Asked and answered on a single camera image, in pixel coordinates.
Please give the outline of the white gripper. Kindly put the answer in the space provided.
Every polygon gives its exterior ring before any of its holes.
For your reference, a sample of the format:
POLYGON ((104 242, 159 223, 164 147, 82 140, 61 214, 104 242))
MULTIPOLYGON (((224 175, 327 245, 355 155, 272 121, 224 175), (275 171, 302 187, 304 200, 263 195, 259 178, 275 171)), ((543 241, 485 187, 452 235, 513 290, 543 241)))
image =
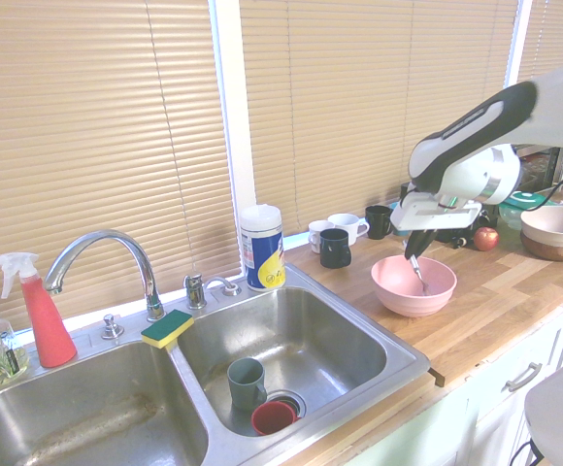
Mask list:
POLYGON ((409 191, 395 207, 390 220, 398 230, 413 231, 404 252, 405 258, 410 259, 423 255, 436 239, 436 230, 466 228, 480 211, 481 203, 477 201, 409 191))

